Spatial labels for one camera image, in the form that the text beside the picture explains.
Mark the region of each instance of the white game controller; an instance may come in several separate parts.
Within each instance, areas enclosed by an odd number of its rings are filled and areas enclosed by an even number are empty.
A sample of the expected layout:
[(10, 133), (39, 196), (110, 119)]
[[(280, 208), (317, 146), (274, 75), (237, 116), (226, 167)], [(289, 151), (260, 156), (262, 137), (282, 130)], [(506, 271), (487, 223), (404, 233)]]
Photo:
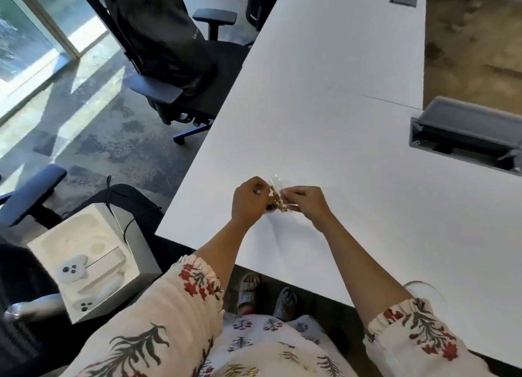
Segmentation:
[(73, 283), (87, 277), (86, 255), (78, 255), (70, 258), (56, 269), (56, 279), (60, 283)]
[(76, 300), (73, 303), (73, 308), (82, 312), (91, 311), (94, 307), (96, 307), (102, 301), (106, 300), (118, 288), (120, 288), (123, 280), (124, 278), (122, 274), (118, 273), (113, 275), (107, 279), (107, 282), (100, 288), (97, 294), (85, 296), (79, 300)]

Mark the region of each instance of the white desk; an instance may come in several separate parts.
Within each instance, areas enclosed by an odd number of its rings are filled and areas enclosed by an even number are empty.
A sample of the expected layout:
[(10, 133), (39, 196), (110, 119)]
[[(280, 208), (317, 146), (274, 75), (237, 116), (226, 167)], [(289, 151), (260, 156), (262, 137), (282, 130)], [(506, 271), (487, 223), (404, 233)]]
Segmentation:
[[(277, 23), (270, 17), (261, 35), (267, 26)], [(443, 294), (450, 314), (438, 314), (470, 349), (521, 367), (520, 177), (410, 148), (410, 117), (420, 110), (347, 92), (325, 72), (324, 82), (305, 76), (318, 67), (298, 65), (293, 51), (295, 65), (275, 49), (281, 60), (261, 65), (269, 53), (254, 47), (157, 235), (199, 248), (230, 219), (234, 189), (254, 175), (319, 185), (393, 276)], [(412, 82), (417, 72), (402, 77)], [(262, 217), (237, 263), (352, 305), (326, 242), (300, 214)]]
[(422, 109), (426, 0), (278, 0), (244, 68)]

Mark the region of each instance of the sandal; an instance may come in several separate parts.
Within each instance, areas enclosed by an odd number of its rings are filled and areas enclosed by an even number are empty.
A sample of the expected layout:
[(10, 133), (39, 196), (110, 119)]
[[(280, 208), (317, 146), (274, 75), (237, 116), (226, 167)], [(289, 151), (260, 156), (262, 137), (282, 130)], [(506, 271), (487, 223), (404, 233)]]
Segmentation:
[(277, 298), (273, 315), (283, 322), (293, 321), (296, 316), (296, 306), (297, 295), (289, 286), (286, 286)]
[[(241, 279), (238, 294), (238, 314), (240, 316), (254, 313), (256, 290), (260, 281), (259, 274), (253, 271), (247, 273)], [(240, 308), (247, 304), (250, 304), (250, 307), (240, 313)]]

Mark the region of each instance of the white floral shirt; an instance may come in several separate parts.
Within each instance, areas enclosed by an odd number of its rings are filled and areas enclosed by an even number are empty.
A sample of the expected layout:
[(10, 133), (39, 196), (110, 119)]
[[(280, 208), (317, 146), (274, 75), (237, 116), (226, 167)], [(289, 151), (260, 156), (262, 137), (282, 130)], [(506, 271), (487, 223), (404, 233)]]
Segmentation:
[[(310, 316), (225, 314), (220, 282), (184, 256), (85, 343), (64, 377), (356, 377)], [(364, 340), (384, 377), (492, 376), (427, 302), (407, 300), (373, 320)]]

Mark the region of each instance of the desk cable tray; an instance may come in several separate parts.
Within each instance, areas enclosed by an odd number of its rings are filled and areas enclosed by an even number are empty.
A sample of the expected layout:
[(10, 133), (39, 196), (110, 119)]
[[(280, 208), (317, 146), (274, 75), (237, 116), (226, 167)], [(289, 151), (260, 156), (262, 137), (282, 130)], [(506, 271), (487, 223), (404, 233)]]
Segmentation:
[(436, 97), (411, 119), (410, 146), (522, 175), (522, 116)]

